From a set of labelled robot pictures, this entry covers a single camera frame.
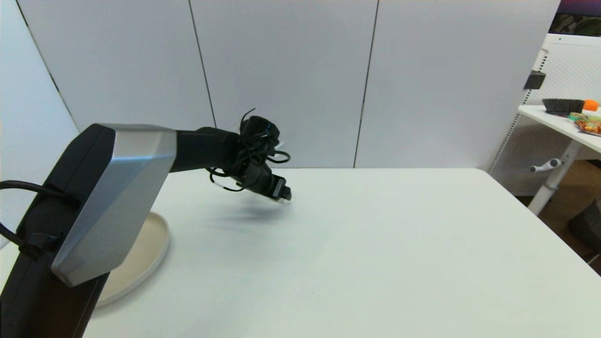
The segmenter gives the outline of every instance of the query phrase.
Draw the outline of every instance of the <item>black cable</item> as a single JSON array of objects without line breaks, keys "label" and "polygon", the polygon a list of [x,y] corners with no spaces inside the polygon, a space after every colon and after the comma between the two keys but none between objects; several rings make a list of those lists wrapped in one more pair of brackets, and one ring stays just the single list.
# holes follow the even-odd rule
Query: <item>black cable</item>
[{"label": "black cable", "polygon": [[24,182],[24,181],[16,181],[16,180],[6,180],[0,181],[0,189],[23,189],[29,190],[33,192],[38,192],[44,195],[50,195],[55,197],[65,197],[66,194],[60,191],[52,190],[45,186],[37,185],[34,183]]},{"label": "black cable", "polygon": [[[240,121],[240,134],[243,135],[245,134],[246,128],[248,127],[248,124],[244,127],[244,130],[242,130],[242,125],[244,124],[244,119],[246,118],[246,116],[248,114],[250,114],[251,112],[253,112],[256,108],[253,108],[251,110],[249,110],[248,112],[246,112],[246,114],[242,115],[242,119]],[[265,161],[270,161],[273,163],[277,163],[277,164],[282,164],[282,163],[286,163],[290,160],[290,154],[288,154],[287,152],[282,152],[280,150],[257,150],[257,149],[265,149],[266,148],[266,142],[269,141],[269,131],[264,131],[264,132],[260,132],[256,135],[244,138],[241,140],[242,146],[244,147],[244,149],[242,149],[236,156],[236,161],[233,164],[233,169],[232,169],[232,173],[235,173],[239,167],[241,165],[243,165],[243,163],[245,161],[256,161],[256,162],[265,162]],[[277,160],[277,159],[273,159],[271,158],[271,156],[275,156],[275,155],[284,155],[286,156],[285,159],[282,160]],[[209,172],[209,180],[211,181],[211,183],[215,183],[215,179],[213,178],[213,176],[219,176],[219,177],[231,177],[232,174],[231,173],[220,173],[217,171],[217,168],[206,168],[207,171]],[[227,190],[227,191],[234,191],[234,192],[239,192],[239,191],[243,191],[245,189],[244,185],[240,186],[240,189],[231,189],[231,188],[227,188],[226,186],[221,186],[223,189]]]},{"label": "black cable", "polygon": [[[67,196],[67,194],[65,194],[63,192],[52,190],[45,186],[41,186],[41,185],[37,185],[34,183],[29,183],[29,182],[24,182],[24,181],[17,181],[17,180],[0,181],[0,190],[2,190],[2,189],[23,189],[23,190],[33,191],[33,192],[37,192],[39,194],[44,194],[44,195],[49,195],[49,196],[54,196],[54,197],[66,197]],[[23,242],[14,232],[10,231],[2,223],[0,223],[0,235],[2,235],[3,237],[5,237],[9,241],[11,241],[12,243],[15,243],[16,245],[19,245],[19,246],[21,246],[21,243]]]},{"label": "black cable", "polygon": [[4,238],[8,239],[12,243],[15,243],[16,245],[20,246],[22,243],[21,239],[14,232],[10,231],[7,227],[5,227],[2,223],[0,223],[0,235],[2,235]]}]

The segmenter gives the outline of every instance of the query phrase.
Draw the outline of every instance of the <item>table surface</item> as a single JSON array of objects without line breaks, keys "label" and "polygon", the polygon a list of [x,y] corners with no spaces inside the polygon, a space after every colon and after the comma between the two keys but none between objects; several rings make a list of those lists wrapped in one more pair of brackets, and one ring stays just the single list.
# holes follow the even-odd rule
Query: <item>table surface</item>
[{"label": "table surface", "polygon": [[292,203],[170,174],[165,261],[85,337],[599,336],[601,278],[483,171],[275,172]]},{"label": "table surface", "polygon": [[555,116],[552,114],[547,114],[545,112],[545,106],[522,105],[517,110],[523,115],[526,115],[529,118],[538,121],[547,127],[555,129],[556,131],[564,134],[565,136],[584,144],[585,146],[595,150],[596,152],[601,153],[601,137],[579,132],[574,122],[572,122],[570,119],[561,116]]}]

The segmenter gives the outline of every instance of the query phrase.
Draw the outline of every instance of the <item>white backdrop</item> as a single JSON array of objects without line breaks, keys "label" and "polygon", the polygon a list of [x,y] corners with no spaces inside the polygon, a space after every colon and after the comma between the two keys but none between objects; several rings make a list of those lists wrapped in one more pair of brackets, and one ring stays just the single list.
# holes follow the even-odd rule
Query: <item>white backdrop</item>
[{"label": "white backdrop", "polygon": [[[0,180],[41,184],[78,132],[14,0],[0,2],[0,30]],[[2,190],[0,221],[15,230],[34,196]]]},{"label": "white backdrop", "polygon": [[253,107],[290,167],[352,167],[376,0],[192,0],[219,128]]},{"label": "white backdrop", "polygon": [[214,126],[186,0],[20,0],[80,130]]},{"label": "white backdrop", "polygon": [[362,110],[377,0],[20,0],[79,128],[257,107],[292,167],[485,167],[558,2],[380,0]]},{"label": "white backdrop", "polygon": [[357,167],[486,168],[559,0],[380,0]]}]

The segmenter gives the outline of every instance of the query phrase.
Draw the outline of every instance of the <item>black robot arm segment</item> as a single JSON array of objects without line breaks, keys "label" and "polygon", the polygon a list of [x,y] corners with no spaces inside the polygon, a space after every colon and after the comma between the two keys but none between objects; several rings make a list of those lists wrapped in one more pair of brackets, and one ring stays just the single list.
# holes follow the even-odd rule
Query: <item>black robot arm segment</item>
[{"label": "black robot arm segment", "polygon": [[279,131],[260,117],[241,127],[240,135],[132,124],[84,130],[43,184],[56,194],[38,193],[17,228],[20,254],[0,295],[0,336],[81,337],[169,172],[206,168],[211,179],[232,177],[240,189],[289,200],[285,179],[266,164],[289,159],[275,150]]}]

